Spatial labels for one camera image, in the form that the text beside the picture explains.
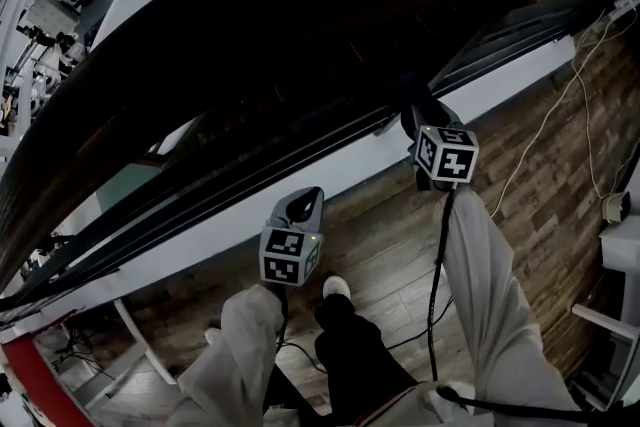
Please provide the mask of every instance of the power cord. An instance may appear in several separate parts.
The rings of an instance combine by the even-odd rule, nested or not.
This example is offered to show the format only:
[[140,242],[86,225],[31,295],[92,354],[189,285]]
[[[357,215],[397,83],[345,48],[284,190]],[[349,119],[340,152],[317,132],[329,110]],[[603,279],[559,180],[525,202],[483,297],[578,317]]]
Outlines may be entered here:
[[432,326],[427,326],[427,329],[425,329],[424,331],[421,331],[420,333],[418,333],[415,336],[412,336],[411,338],[407,338],[406,340],[404,340],[403,342],[397,343],[395,345],[392,345],[391,347],[387,347],[387,350],[393,350],[393,349],[397,349],[398,347],[407,344],[409,342],[413,342],[414,340],[417,340],[418,338],[424,336],[429,330],[433,329],[436,324],[438,322],[440,322],[442,320],[442,318],[445,316],[445,314],[447,313],[447,310],[449,309],[449,307],[453,304],[453,297],[449,297],[449,300],[447,301],[447,305],[444,307],[444,310],[442,310],[442,313],[440,314],[440,316],[434,321]]
[[[596,19],[595,22],[593,22],[586,30],[585,32],[582,34],[582,36],[580,37],[580,39],[578,40],[578,45],[576,47],[576,55],[578,50],[580,49],[580,47],[582,46],[582,44],[584,43],[584,39],[586,38],[586,35],[591,31],[591,29],[600,21],[600,19],[602,18],[602,16],[604,15],[606,10],[603,10],[602,13],[600,13],[600,16]],[[589,146],[589,168],[591,171],[591,181],[593,182],[593,186],[596,190],[596,194],[598,195],[598,197],[600,199],[604,199],[607,196],[609,196],[611,193],[607,194],[606,196],[602,196],[600,194],[600,191],[598,190],[598,187],[596,185],[596,180],[594,177],[594,173],[593,173],[593,156],[592,156],[592,152],[591,152],[591,137],[589,135],[589,103],[587,101],[587,92],[586,92],[586,87],[582,81],[582,77],[580,76],[580,73],[582,72],[582,70],[584,69],[584,67],[586,66],[586,64],[589,62],[589,59],[591,59],[591,57],[593,56],[593,54],[595,54],[596,50],[598,50],[598,48],[600,47],[600,45],[602,45],[602,43],[604,43],[605,41],[610,41],[612,39],[617,38],[618,36],[620,36],[621,34],[624,34],[638,19],[638,13],[636,12],[636,10],[634,9],[634,13],[635,13],[635,17],[633,19],[633,21],[622,31],[620,31],[619,33],[617,33],[615,36],[612,36],[610,38],[606,38],[607,36],[607,32],[609,31],[609,27],[611,26],[611,24],[614,22],[614,20],[610,20],[609,23],[607,23],[607,26],[605,27],[604,33],[602,34],[602,36],[600,37],[600,39],[596,42],[596,43],[589,43],[587,46],[590,45],[595,45],[593,47],[593,49],[587,54],[587,57],[585,58],[585,60],[582,62],[582,65],[580,66],[579,69],[575,68],[575,58],[574,61],[572,61],[571,65],[573,67],[573,70],[575,72],[575,75],[573,76],[573,78],[569,81],[569,83],[567,84],[567,86],[564,88],[564,91],[562,92],[562,94],[560,95],[560,98],[558,98],[558,100],[556,101],[556,103],[553,104],[553,107],[551,107],[551,109],[549,109],[549,111],[547,112],[547,114],[545,115],[544,119],[542,120],[542,124],[540,125],[540,128],[538,129],[538,131],[536,132],[536,135],[533,137],[533,139],[531,140],[531,142],[526,146],[526,148],[524,149],[524,151],[522,152],[522,156],[520,157],[520,160],[518,161],[518,165],[516,166],[516,169],[513,173],[511,173],[511,176],[509,177],[509,179],[507,180],[507,183],[505,183],[504,187],[502,188],[502,192],[500,194],[500,198],[498,199],[498,204],[496,205],[495,209],[493,210],[491,217],[494,217],[497,213],[498,210],[500,209],[500,205],[502,204],[502,200],[504,199],[504,195],[507,192],[507,189],[509,187],[509,185],[511,184],[511,182],[513,181],[513,179],[515,178],[515,176],[518,174],[518,171],[520,171],[520,167],[522,167],[522,163],[524,162],[524,158],[527,156],[527,153],[529,152],[529,150],[531,149],[531,147],[535,144],[535,142],[538,140],[538,138],[540,137],[540,134],[542,133],[542,130],[544,130],[545,125],[547,124],[547,120],[549,119],[549,117],[551,116],[551,114],[558,108],[558,106],[560,105],[560,103],[562,102],[562,100],[564,100],[565,96],[567,96],[567,93],[569,92],[569,89],[571,88],[571,86],[573,85],[574,81],[576,79],[579,79],[580,83],[582,84],[583,87],[583,91],[584,91],[584,96],[585,96],[585,104],[586,104],[586,108],[587,108],[587,143]],[[616,178],[615,181],[617,182],[618,180],[618,173],[629,163],[629,161],[631,160],[631,158],[629,158],[624,164],[622,164],[622,166],[620,166],[618,168],[618,170],[616,171]],[[611,192],[613,192],[615,190],[615,186],[616,184],[614,183],[613,185],[613,189]]]
[[436,295],[438,293],[438,283],[440,282],[440,273],[442,272],[442,263],[444,262],[444,252],[447,247],[447,236],[449,235],[449,217],[453,210],[453,198],[457,184],[453,184],[453,188],[447,194],[447,200],[444,204],[444,212],[442,214],[442,227],[440,228],[440,244],[438,245],[438,257],[436,258],[436,270],[433,275],[433,285],[431,286],[431,297],[429,298],[429,316],[427,317],[427,340],[429,344],[429,360],[431,362],[431,375],[433,382],[438,380],[438,365],[436,363],[436,351],[433,346],[433,315],[436,307]]
[[504,416],[518,418],[536,418],[564,420],[565,422],[580,423],[589,427],[605,427],[609,425],[635,425],[640,415],[640,402],[624,406],[622,401],[617,402],[606,411],[566,411],[536,406],[519,406],[513,404],[500,404],[484,400],[467,399],[461,397],[458,392],[449,386],[438,386],[436,393],[445,400],[464,407],[474,407],[493,411]]
[[313,368],[315,368],[318,372],[322,372],[323,374],[327,374],[328,372],[324,369],[324,368],[320,368],[318,366],[318,364],[316,363],[316,361],[311,357],[311,354],[309,354],[304,347],[298,345],[297,343],[293,343],[293,342],[284,342],[282,344],[283,347],[297,347],[298,349],[300,349],[302,351],[302,353],[307,357],[307,359],[311,362],[311,366]]
[[[89,364],[89,366],[94,370],[100,372],[101,374],[106,375],[109,379],[115,381],[115,378],[113,376],[109,375],[107,372],[104,371],[100,363],[98,363],[93,359],[89,359],[85,357],[93,354],[93,345],[91,343],[90,338],[97,334],[98,333],[93,333],[92,335],[87,336],[79,329],[71,329],[69,331],[69,341],[67,342],[67,345],[65,345],[62,349],[59,349],[56,351],[56,354],[61,354],[61,356],[57,360],[53,361],[51,363],[51,366],[56,370],[58,370],[58,368],[60,367],[60,365],[62,365],[64,361],[68,360],[69,358],[78,358],[83,361],[86,361]],[[84,345],[87,348],[88,352],[76,350],[75,346],[78,344]]]
[[[393,349],[397,349],[398,347],[405,345],[409,342],[413,342],[414,340],[417,340],[418,338],[421,338],[422,336],[424,336],[430,329],[432,329],[433,327],[436,326],[436,324],[438,322],[440,322],[445,314],[447,313],[447,311],[449,310],[449,308],[451,307],[451,305],[453,304],[453,297],[449,297],[449,300],[447,301],[446,306],[444,307],[444,309],[442,310],[442,313],[440,313],[440,316],[434,321],[433,326],[431,327],[427,327],[424,331],[421,331],[420,333],[418,333],[417,335],[412,336],[411,338],[407,338],[406,340],[396,343],[395,345],[391,345],[389,347],[387,347],[387,350],[391,351]],[[283,347],[297,347],[298,349],[300,349],[303,354],[307,357],[307,359],[309,360],[309,362],[311,363],[311,366],[313,368],[315,368],[318,372],[322,372],[323,374],[326,374],[327,371],[324,370],[323,368],[320,368],[317,364],[316,361],[313,359],[313,357],[300,345],[298,345],[297,343],[293,343],[293,342],[289,342],[286,341],[282,344]]]
[[284,322],[280,328],[278,342],[276,344],[276,354],[278,354],[284,344],[284,335],[287,331],[287,323],[289,321],[289,301],[287,300],[287,288],[284,285],[275,285],[275,293],[276,296],[278,296],[278,299],[280,299],[280,304],[282,305],[282,316],[284,317]]

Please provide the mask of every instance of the person's leg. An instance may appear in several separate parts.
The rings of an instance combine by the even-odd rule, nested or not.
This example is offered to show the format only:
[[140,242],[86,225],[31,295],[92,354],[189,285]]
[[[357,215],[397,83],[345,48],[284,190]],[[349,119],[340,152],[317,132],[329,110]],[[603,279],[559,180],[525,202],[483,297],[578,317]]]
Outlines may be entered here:
[[298,418],[302,427],[329,425],[325,418],[316,413],[278,365],[273,365],[262,410],[266,413],[270,406],[295,409],[298,411]]
[[389,354],[375,324],[355,314],[348,294],[326,295],[316,320],[324,330],[316,340],[316,355],[329,374],[337,425],[352,424],[417,384]]
[[[476,397],[575,411],[562,376],[544,357],[540,327],[513,275],[512,261],[513,250],[482,200],[471,189],[458,189],[444,267],[475,367]],[[499,416],[496,425],[542,424]],[[577,424],[547,421],[544,425]]]

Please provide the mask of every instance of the white sneaker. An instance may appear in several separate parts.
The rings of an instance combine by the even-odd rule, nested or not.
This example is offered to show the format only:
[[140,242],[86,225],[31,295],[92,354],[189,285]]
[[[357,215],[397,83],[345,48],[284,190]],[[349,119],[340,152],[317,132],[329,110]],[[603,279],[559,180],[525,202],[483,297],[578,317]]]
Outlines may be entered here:
[[204,339],[209,345],[213,345],[222,338],[222,330],[216,327],[210,327],[204,332]]
[[325,299],[328,295],[331,294],[340,294],[346,296],[347,299],[351,300],[351,290],[349,289],[349,285],[340,276],[329,276],[322,287],[322,297]]

